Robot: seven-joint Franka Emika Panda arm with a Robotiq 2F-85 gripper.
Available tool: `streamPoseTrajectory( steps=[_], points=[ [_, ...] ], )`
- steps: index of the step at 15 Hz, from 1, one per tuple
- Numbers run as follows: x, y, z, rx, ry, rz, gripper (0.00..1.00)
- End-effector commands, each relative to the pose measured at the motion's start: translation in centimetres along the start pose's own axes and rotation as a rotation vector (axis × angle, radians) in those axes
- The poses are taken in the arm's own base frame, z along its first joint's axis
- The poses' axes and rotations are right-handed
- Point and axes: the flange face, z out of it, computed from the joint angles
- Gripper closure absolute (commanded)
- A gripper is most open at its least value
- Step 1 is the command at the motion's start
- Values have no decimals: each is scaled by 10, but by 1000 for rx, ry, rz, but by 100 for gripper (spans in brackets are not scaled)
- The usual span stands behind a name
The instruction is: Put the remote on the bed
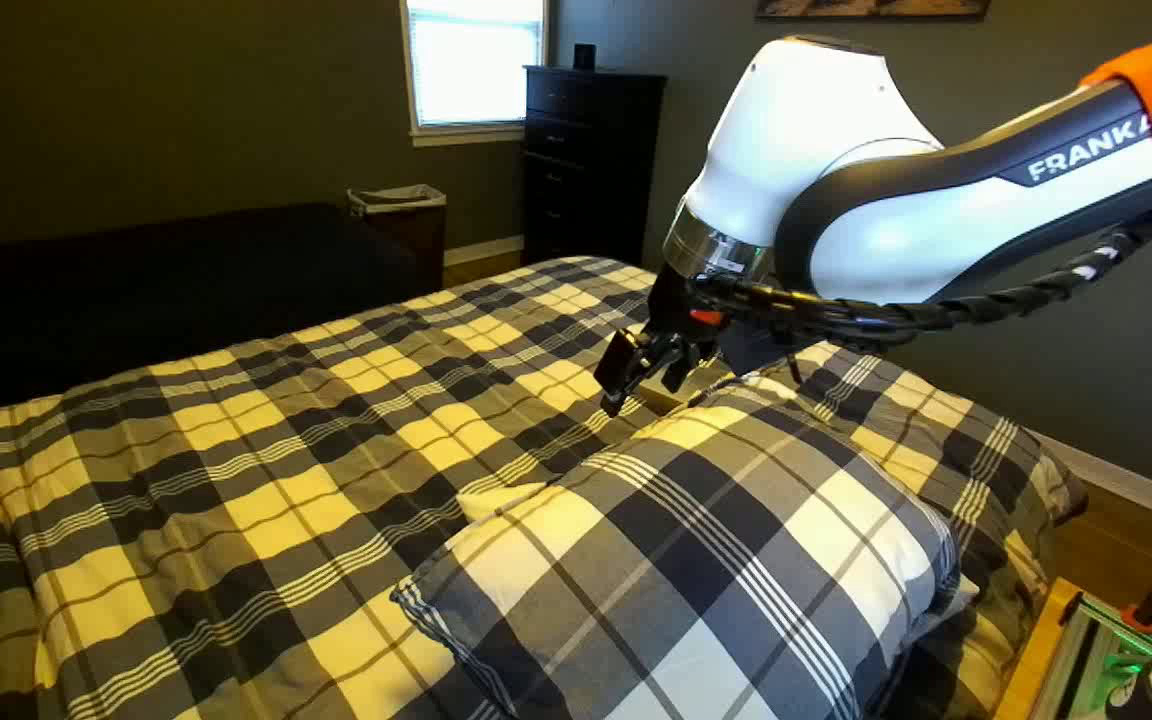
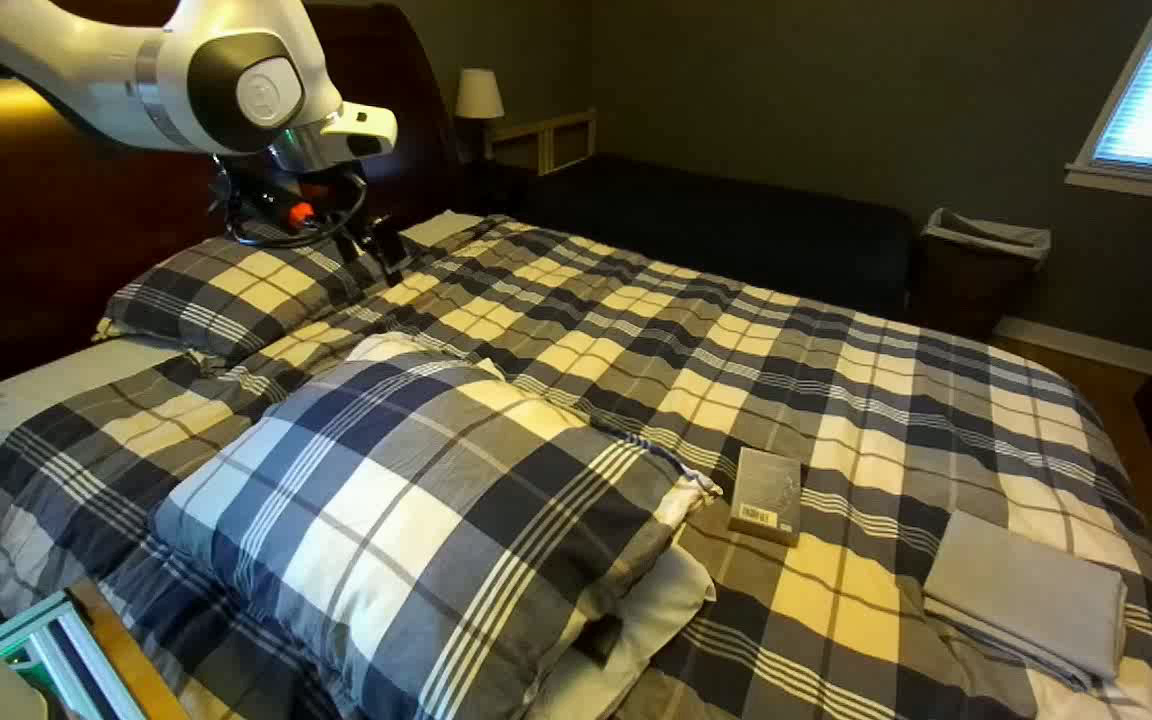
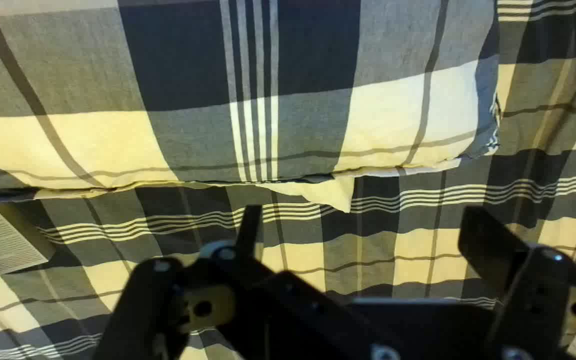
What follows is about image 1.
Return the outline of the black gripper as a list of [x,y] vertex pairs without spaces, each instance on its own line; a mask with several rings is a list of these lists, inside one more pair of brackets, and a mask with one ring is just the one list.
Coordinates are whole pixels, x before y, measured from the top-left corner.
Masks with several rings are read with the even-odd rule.
[[650,321],[621,327],[598,364],[601,408],[618,414],[650,374],[661,374],[676,392],[710,364],[730,327],[723,291],[723,279],[689,279],[666,268],[650,291]]

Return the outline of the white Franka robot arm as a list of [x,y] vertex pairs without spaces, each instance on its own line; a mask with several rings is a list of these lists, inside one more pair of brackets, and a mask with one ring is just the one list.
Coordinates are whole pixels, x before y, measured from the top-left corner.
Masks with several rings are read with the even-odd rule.
[[892,348],[934,327],[1029,314],[1152,240],[1152,44],[1074,91],[939,145],[889,59],[765,44],[676,203],[650,321],[598,379],[756,371],[805,345]]

